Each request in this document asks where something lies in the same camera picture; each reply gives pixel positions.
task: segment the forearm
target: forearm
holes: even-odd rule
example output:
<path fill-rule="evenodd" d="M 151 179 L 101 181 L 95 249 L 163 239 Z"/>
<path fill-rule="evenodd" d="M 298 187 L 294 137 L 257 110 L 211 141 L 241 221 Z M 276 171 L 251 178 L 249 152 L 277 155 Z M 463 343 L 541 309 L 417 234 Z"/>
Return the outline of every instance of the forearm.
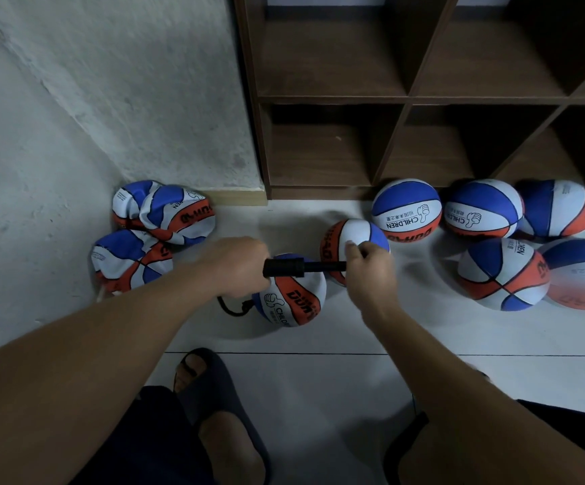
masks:
<path fill-rule="evenodd" d="M 56 484 L 78 472 L 184 320 L 213 297 L 204 272 L 189 274 L 194 281 L 175 271 L 0 348 L 0 483 Z"/>
<path fill-rule="evenodd" d="M 365 321 L 429 418 L 493 483 L 585 483 L 585 452 L 452 354 L 400 308 Z"/>

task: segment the person's left hand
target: person's left hand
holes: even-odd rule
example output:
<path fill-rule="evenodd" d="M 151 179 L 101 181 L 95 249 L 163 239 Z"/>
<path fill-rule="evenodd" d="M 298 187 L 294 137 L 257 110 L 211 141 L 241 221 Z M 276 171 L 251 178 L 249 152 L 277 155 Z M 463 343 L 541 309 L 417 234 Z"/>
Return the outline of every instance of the person's left hand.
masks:
<path fill-rule="evenodd" d="M 243 297 L 270 286 L 270 279 L 264 277 L 264 261 L 269 257 L 260 240 L 222 238 L 208 244 L 195 265 L 209 274 L 216 296 Z"/>

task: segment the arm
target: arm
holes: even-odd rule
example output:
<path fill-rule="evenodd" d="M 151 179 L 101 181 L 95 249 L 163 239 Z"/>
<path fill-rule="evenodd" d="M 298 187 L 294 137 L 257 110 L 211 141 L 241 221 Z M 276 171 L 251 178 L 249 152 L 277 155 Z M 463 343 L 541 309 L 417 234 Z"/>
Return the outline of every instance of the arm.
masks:
<path fill-rule="evenodd" d="M 585 452 L 486 381 L 405 313 L 393 258 L 347 245 L 347 289 L 430 422 L 474 457 L 482 483 L 585 484 Z"/>
<path fill-rule="evenodd" d="M 183 322 L 265 289 L 267 247 L 226 238 L 195 263 L 0 347 L 0 483 L 67 483 L 113 431 Z"/>

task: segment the person's right arm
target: person's right arm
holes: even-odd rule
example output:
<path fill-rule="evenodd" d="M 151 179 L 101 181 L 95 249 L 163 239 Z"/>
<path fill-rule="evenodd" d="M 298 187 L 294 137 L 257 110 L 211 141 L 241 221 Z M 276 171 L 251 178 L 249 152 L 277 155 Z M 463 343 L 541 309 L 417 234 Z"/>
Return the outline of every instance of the person's right arm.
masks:
<path fill-rule="evenodd" d="M 364 323 L 433 422 L 452 436 L 483 483 L 585 484 L 585 451 L 452 354 L 398 302 L 393 258 L 347 244 L 346 283 Z"/>

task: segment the person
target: person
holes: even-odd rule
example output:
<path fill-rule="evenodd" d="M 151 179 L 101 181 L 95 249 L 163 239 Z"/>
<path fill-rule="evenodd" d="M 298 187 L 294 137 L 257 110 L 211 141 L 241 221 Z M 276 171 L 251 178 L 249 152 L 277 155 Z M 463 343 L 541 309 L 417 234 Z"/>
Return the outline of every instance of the person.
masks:
<path fill-rule="evenodd" d="M 425 410 L 389 448 L 387 480 L 585 484 L 584 450 L 403 311 L 388 252 L 365 242 L 346 253 L 351 300 Z M 0 484 L 270 481 L 263 443 L 212 351 L 184 358 L 173 391 L 142 388 L 203 303 L 269 285 L 268 257 L 253 238 L 220 240 L 196 262 L 0 347 Z"/>

